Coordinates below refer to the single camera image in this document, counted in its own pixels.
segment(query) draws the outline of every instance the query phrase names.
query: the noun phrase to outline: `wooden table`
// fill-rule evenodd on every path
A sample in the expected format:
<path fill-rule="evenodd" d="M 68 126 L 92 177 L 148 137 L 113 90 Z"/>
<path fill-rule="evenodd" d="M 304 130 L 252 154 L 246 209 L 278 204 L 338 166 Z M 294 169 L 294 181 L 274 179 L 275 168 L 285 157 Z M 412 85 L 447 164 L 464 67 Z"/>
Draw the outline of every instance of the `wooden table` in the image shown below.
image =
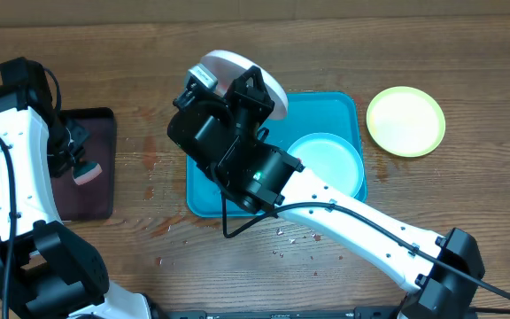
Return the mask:
<path fill-rule="evenodd" d="M 510 16 L 0 29 L 0 63 L 42 62 L 60 81 L 64 108 L 116 114 L 112 218 L 68 224 L 100 251 L 113 280 L 171 310 L 346 309 L 404 296 L 304 227 L 269 220 L 226 240 L 220 221 L 191 214 L 185 155 L 166 125 L 187 68 L 213 49 L 252 58 L 288 92 L 351 95 L 367 203 L 441 234 L 469 232 L 485 279 L 510 291 Z M 444 110 L 444 141 L 423 158 L 391 157 L 367 133 L 368 102 L 398 85 L 425 90 Z M 475 304 L 510 306 L 488 292 Z"/>

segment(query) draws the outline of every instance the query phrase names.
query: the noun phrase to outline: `yellow plate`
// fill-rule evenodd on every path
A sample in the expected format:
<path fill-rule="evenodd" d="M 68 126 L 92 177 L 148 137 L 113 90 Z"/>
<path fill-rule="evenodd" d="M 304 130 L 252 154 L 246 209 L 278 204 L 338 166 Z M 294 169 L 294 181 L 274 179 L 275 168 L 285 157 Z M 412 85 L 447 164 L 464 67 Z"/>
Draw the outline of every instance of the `yellow plate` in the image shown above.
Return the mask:
<path fill-rule="evenodd" d="M 387 152 L 418 157 L 434 151 L 442 142 L 446 121 L 434 98 L 419 89 L 395 87 L 371 101 L 367 128 Z"/>

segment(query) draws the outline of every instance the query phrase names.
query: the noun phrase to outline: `wood grain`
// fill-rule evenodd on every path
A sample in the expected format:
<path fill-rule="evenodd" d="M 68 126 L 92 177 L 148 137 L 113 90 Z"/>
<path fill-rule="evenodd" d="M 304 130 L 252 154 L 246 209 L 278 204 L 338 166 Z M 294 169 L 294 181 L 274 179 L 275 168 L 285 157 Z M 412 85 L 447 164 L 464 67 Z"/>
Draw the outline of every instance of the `wood grain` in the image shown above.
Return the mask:
<path fill-rule="evenodd" d="M 510 0 L 0 0 L 0 27 L 510 14 Z"/>
<path fill-rule="evenodd" d="M 474 235 L 485 279 L 510 291 L 510 16 L 0 29 L 0 63 L 38 60 L 60 80 L 64 108 L 116 114 L 114 214 L 68 224 L 99 249 L 112 279 L 166 309 L 344 309 L 404 296 L 303 227 L 265 221 L 226 240 L 219 221 L 190 214 L 185 156 L 165 132 L 186 69 L 213 49 L 256 60 L 288 92 L 351 95 L 368 204 L 442 234 L 459 227 Z M 428 156 L 394 158 L 368 137 L 368 103 L 397 85 L 428 92 L 444 110 L 444 141 Z M 510 306 L 487 292 L 475 304 Z"/>

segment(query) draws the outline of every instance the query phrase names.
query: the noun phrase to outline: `blue tray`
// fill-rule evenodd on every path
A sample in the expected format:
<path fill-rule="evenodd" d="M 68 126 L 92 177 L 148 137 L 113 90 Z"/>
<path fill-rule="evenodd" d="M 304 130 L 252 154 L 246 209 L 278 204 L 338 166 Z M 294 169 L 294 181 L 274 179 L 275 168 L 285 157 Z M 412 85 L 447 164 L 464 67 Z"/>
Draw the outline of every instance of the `blue tray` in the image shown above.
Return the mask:
<path fill-rule="evenodd" d="M 363 160 L 357 108 L 353 100 L 342 92 L 293 93 L 289 98 L 289 112 L 282 121 L 265 121 L 270 129 L 265 143 L 288 150 L 300 137 L 316 132 L 340 136 L 350 142 Z M 359 189 L 356 199 L 365 202 L 367 180 Z M 186 159 L 186 201 L 192 213 L 200 217 L 221 217 L 221 198 L 218 187 L 196 167 L 196 162 Z M 228 216 L 251 217 L 228 202 Z"/>

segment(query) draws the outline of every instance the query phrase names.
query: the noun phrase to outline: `wall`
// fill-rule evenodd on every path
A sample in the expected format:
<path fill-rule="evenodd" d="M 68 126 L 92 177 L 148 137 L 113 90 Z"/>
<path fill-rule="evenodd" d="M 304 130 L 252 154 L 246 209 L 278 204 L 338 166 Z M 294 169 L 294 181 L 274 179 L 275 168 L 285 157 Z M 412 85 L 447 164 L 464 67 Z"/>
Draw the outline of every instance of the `wall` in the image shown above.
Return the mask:
<path fill-rule="evenodd" d="M 0 27 L 510 14 L 510 0 L 0 0 Z"/>

